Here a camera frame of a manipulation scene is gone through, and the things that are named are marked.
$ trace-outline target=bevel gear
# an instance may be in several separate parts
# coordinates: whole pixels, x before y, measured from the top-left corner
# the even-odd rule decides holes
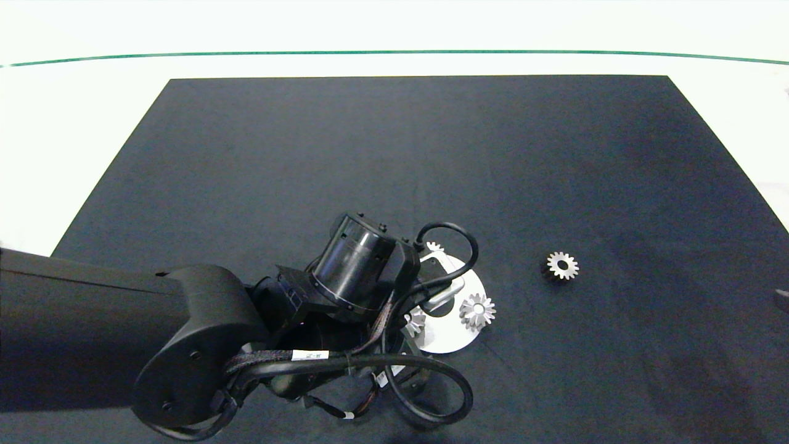
[[[493,307],[495,304],[490,298],[479,293],[470,295],[460,306],[460,320],[467,329],[482,329],[495,319]]]
[[[562,251],[548,255],[543,267],[543,275],[553,281],[569,281],[578,275],[578,263],[575,258]]]
[[[411,310],[409,313],[405,314],[406,316],[406,331],[411,337],[416,337],[419,333],[422,333],[422,329],[424,328],[424,321],[427,320],[428,316],[424,313],[421,307],[416,307]]]

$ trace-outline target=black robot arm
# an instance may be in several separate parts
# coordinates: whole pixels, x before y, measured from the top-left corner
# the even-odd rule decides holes
[[[459,270],[421,265],[433,228],[469,240],[471,259]],[[401,354],[403,341],[390,338],[403,313],[476,260],[476,240],[456,225],[428,224],[410,244],[361,214],[341,216],[305,269],[278,265],[276,277],[253,286],[215,265],[154,275],[0,250],[0,412],[130,404],[150,428],[197,441],[226,426],[261,384],[334,416],[360,416],[379,392],[374,382],[351,412],[308,392],[368,368],[386,371],[415,417],[453,423],[471,409],[469,383],[446,364]],[[391,365],[445,374],[461,387],[462,406],[445,415],[416,407],[398,384],[408,376],[395,378]]]

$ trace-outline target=black table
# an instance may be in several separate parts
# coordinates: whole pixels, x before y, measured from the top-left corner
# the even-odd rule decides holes
[[[786,442],[789,235],[667,77],[172,80],[54,256],[254,282],[309,262],[343,210],[477,235],[499,312],[441,357],[474,410],[418,431],[389,396],[348,423],[261,389],[213,442]],[[565,286],[539,273],[559,250],[581,266]],[[3,442],[167,442],[125,409],[12,421]]]

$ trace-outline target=green line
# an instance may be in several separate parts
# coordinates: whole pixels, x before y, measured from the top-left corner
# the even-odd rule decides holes
[[[385,55],[385,54],[596,54],[596,55],[654,55],[659,57],[707,58],[731,62],[769,63],[789,65],[785,60],[766,58],[728,57],[725,55],[682,54],[675,52],[649,51],[595,51],[595,50],[549,50],[549,49],[449,49],[449,50],[379,50],[379,51],[219,51],[219,52],[162,52],[152,54],[96,55],[92,57],[58,58],[38,62],[10,63],[11,66],[47,65],[50,63],[86,62],[89,60],[109,60],[112,58],[152,58],[152,57],[193,57],[197,55]]]

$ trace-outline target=white circular plate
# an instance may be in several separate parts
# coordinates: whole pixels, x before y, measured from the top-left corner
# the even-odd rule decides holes
[[[433,254],[438,258],[438,256],[444,255],[444,252],[436,251],[425,258],[430,258]],[[447,269],[447,273],[451,273],[465,264],[465,262],[449,254],[447,254],[446,257],[451,264],[451,267],[449,267],[451,269]],[[461,322],[460,305],[463,300],[470,295],[476,293],[484,295],[485,289],[482,286],[482,281],[472,269],[464,273],[459,279],[461,278],[465,281],[466,285],[454,296],[454,306],[452,310],[440,318],[434,318],[430,314],[427,314],[427,318],[424,320],[424,328],[422,328],[421,333],[414,338],[417,347],[423,352],[438,354],[456,352],[466,345],[471,344],[471,341],[480,334],[480,330],[466,328],[466,324]]]

